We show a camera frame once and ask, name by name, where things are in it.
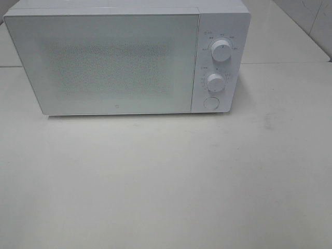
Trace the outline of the white microwave door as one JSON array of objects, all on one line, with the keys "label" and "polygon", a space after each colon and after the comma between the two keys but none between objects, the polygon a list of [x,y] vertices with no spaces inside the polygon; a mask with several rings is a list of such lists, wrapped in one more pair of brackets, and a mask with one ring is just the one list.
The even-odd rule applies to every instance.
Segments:
[{"label": "white microwave door", "polygon": [[25,16],[6,25],[45,115],[187,113],[198,15]]}]

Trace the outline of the round white door button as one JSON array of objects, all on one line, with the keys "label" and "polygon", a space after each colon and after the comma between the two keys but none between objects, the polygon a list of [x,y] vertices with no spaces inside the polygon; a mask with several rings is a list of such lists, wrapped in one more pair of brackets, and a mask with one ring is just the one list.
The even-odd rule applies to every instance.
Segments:
[{"label": "round white door button", "polygon": [[204,100],[204,107],[206,109],[217,109],[219,106],[219,99],[216,97],[209,97]]}]

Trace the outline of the white microwave oven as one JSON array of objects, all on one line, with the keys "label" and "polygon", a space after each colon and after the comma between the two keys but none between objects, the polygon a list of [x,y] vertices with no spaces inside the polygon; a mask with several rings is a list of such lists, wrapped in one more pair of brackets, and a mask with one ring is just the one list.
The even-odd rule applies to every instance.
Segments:
[{"label": "white microwave oven", "polygon": [[[241,1],[18,1],[4,14],[3,20],[6,25],[6,17],[160,15],[199,17],[191,110],[187,113],[230,111],[251,20],[249,10]],[[232,42],[231,57],[224,62],[214,61],[210,51],[211,43],[219,38],[227,38]],[[211,74],[221,74],[225,77],[226,86],[222,91],[208,90],[206,79]],[[204,100],[209,97],[219,99],[217,109],[204,107]]]}]

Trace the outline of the white microwave knob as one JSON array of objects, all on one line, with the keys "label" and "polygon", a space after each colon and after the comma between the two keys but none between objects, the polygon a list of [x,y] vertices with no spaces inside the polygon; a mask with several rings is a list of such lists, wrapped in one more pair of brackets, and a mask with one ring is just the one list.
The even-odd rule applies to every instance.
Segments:
[{"label": "white microwave knob", "polygon": [[227,38],[219,38],[210,45],[211,55],[214,61],[224,62],[231,57],[232,42]]},{"label": "white microwave knob", "polygon": [[206,79],[206,86],[210,92],[220,92],[226,86],[226,79],[221,74],[211,74]]}]

